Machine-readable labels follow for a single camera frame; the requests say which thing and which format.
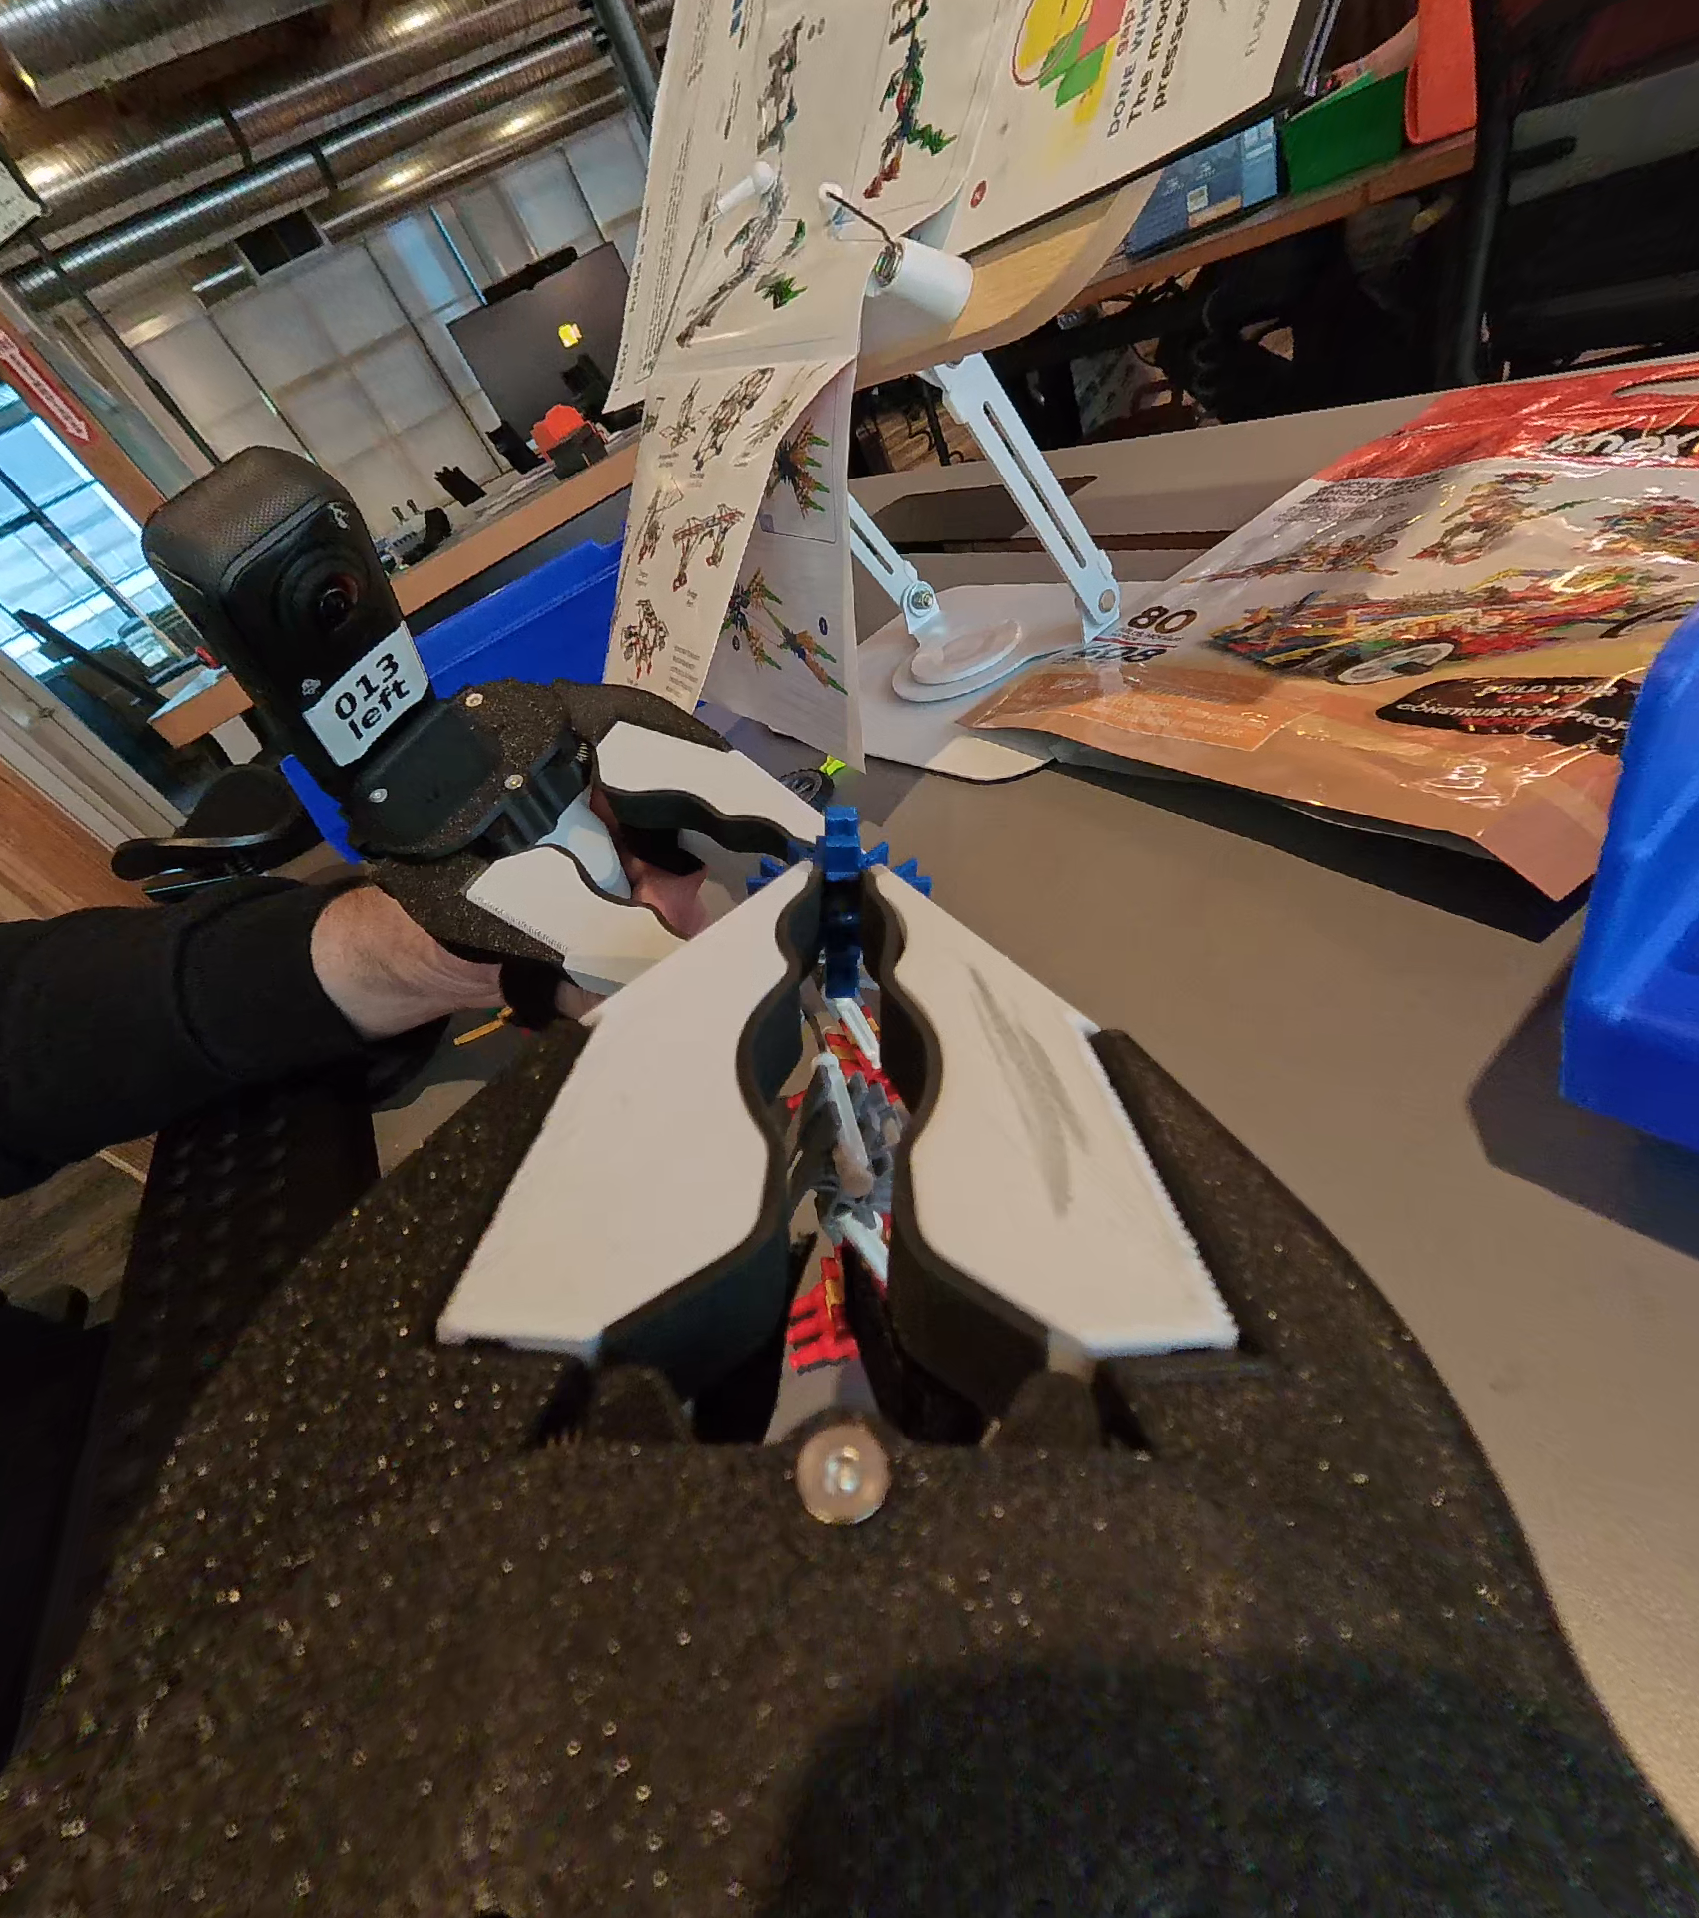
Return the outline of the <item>black steel column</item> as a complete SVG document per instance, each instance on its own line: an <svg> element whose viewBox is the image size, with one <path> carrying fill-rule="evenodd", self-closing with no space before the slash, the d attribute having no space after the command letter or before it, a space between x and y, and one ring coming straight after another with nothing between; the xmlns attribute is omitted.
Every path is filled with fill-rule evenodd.
<svg viewBox="0 0 1699 1918"><path fill-rule="evenodd" d="M657 94L661 94L661 67L657 67L657 45L642 34L642 15L634 0L592 0L592 26L600 26L600 39L619 76L619 94L638 120L638 128L653 134L657 124Z"/></svg>

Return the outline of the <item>toy instruction booklet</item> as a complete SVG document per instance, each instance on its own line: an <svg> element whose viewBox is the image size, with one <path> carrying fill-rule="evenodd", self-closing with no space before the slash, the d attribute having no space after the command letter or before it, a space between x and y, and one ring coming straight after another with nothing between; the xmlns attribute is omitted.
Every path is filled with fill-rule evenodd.
<svg viewBox="0 0 1699 1918"><path fill-rule="evenodd" d="M860 766L848 395L967 258L1263 120L1303 0L673 6L607 406L642 408L607 689Z"/></svg>

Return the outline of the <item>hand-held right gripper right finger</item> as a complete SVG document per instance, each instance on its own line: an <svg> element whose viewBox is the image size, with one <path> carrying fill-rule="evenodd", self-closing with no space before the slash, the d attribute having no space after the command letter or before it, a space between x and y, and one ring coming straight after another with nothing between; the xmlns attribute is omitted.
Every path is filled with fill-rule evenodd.
<svg viewBox="0 0 1699 1918"><path fill-rule="evenodd" d="M892 866L860 880L860 931L907 1110L899 1348L978 1419L1037 1374L1228 1357L1234 1313L1096 1053L1102 1026Z"/></svg>

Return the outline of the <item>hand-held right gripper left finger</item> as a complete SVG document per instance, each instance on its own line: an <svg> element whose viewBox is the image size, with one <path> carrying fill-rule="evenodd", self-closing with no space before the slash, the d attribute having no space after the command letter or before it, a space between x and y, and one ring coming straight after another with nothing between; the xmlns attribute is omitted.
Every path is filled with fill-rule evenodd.
<svg viewBox="0 0 1699 1918"><path fill-rule="evenodd" d="M770 1442L792 1328L792 1075L812 866L592 1017L442 1343L657 1367L701 1442Z"/></svg>

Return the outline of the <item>person's left hand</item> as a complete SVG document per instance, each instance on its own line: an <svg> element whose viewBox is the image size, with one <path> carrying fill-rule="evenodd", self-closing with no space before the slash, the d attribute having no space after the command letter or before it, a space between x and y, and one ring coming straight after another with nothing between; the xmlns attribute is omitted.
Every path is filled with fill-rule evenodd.
<svg viewBox="0 0 1699 1918"><path fill-rule="evenodd" d="M364 1037L399 1037L496 1001L509 1001L523 1026L550 1026L557 1017L584 1021L601 1001L600 990L557 982L550 1010L532 1010L539 987L518 990L496 963L447 949L384 884L352 884L321 904L309 929L309 971Z"/></svg>

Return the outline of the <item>black monitor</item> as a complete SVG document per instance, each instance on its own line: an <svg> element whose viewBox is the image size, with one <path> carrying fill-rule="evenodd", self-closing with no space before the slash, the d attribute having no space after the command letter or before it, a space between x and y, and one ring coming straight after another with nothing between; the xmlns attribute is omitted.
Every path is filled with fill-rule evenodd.
<svg viewBox="0 0 1699 1918"><path fill-rule="evenodd" d="M601 423L630 318L619 246L592 246L572 265L484 300L449 321L466 361L495 408L532 433L557 406Z"/></svg>

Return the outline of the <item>printed toy set bag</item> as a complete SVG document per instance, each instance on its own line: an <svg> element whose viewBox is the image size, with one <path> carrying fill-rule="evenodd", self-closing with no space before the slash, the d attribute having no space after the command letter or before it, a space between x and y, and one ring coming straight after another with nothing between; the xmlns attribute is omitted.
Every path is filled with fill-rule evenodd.
<svg viewBox="0 0 1699 1918"><path fill-rule="evenodd" d="M1445 834L1568 899L1696 611L1699 359L1461 388L967 725Z"/></svg>

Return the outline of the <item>wooden side table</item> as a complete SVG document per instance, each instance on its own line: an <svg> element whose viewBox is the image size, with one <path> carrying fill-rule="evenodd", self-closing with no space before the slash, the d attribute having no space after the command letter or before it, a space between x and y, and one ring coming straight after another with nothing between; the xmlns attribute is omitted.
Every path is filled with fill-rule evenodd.
<svg viewBox="0 0 1699 1918"><path fill-rule="evenodd" d="M1508 176L1388 164L1121 271L1060 332L1136 348L1204 418L1699 352L1699 134L1513 128Z"/></svg>

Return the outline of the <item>red wall sign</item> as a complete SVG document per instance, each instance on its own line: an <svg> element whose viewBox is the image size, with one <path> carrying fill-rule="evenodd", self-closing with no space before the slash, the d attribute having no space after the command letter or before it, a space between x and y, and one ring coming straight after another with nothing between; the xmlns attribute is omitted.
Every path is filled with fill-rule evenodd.
<svg viewBox="0 0 1699 1918"><path fill-rule="evenodd" d="M57 442L96 445L96 418L85 408L85 396L13 326L0 326L0 375L28 396L36 418L45 418L57 428Z"/></svg>

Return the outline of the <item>green plastic bin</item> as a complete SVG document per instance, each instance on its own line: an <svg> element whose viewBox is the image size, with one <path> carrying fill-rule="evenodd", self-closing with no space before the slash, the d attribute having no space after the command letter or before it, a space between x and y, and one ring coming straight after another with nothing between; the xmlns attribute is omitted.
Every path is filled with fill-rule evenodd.
<svg viewBox="0 0 1699 1918"><path fill-rule="evenodd" d="M1408 148L1408 73L1397 76L1356 76L1349 90L1333 90L1308 113L1290 113L1278 124L1281 148L1281 190L1321 195L1333 182L1349 182L1369 164L1398 160Z"/></svg>

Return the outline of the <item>white book stand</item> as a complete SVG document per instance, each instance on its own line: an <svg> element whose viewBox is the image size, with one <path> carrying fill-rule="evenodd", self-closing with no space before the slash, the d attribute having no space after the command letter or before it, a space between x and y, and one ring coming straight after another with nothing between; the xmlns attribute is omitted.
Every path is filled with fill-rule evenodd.
<svg viewBox="0 0 1699 1918"><path fill-rule="evenodd" d="M701 713L722 731L777 731L848 766L899 764L999 784L1037 777L1054 751L975 731L975 711L1034 664L1077 664L1121 630L1128 606L1106 553L987 352L937 348L926 375L975 428L1060 583L937 591L848 494L858 368L838 368L774 445Z"/></svg>

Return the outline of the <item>silver air duct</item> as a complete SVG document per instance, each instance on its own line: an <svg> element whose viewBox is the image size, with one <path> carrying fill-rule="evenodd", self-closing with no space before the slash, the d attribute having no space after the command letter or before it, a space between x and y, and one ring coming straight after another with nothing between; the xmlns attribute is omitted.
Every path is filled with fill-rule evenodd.
<svg viewBox="0 0 1699 1918"><path fill-rule="evenodd" d="M68 107L122 90L144 73L208 57L251 34L297 34L340 57L423 57L429 73L466 54L518 54L572 26L572 6L546 0L0 0L0 57L36 107Z"/></svg>
<svg viewBox="0 0 1699 1918"><path fill-rule="evenodd" d="M297 138L153 209L118 218L85 240L5 246L0 284L55 306L65 286L109 286L216 252L276 218L309 218L321 240L357 233L460 182L518 164L630 107L607 57L557 73L550 57L504 57L484 76L447 83L384 120Z"/></svg>

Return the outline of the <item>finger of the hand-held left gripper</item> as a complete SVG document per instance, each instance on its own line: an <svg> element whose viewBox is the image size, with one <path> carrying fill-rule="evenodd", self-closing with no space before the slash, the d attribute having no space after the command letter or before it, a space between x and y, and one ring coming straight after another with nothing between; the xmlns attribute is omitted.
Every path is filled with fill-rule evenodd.
<svg viewBox="0 0 1699 1918"><path fill-rule="evenodd" d="M466 899L523 938L550 945L564 971L601 999L686 945L661 907L634 899L613 840L546 840L496 856Z"/></svg>
<svg viewBox="0 0 1699 1918"><path fill-rule="evenodd" d="M811 856L825 814L742 751L613 723L592 751L592 874L701 874L686 834L774 863Z"/></svg>

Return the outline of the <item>orange fabric object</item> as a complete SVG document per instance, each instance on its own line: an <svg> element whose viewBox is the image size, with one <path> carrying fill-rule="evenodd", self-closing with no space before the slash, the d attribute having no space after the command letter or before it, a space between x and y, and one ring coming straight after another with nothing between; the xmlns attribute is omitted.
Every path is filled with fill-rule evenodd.
<svg viewBox="0 0 1699 1918"><path fill-rule="evenodd" d="M1443 148L1478 128L1478 14L1470 0L1419 0L1408 67L1408 138Z"/></svg>

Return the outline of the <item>wooden work table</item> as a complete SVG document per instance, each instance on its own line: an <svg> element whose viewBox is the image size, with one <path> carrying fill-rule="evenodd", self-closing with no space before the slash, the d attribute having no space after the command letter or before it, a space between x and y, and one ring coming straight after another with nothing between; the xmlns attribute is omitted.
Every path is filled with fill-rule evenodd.
<svg viewBox="0 0 1699 1918"><path fill-rule="evenodd" d="M607 453L572 474L539 467L523 486L460 511L449 541L394 572L409 631L429 631L539 561L557 561L578 541L619 541L634 467L638 442L613 433ZM216 731L223 751L248 764L256 747L230 731L248 711L248 692L223 667L196 667L183 692L156 701L153 731L162 731L162 747Z"/></svg>

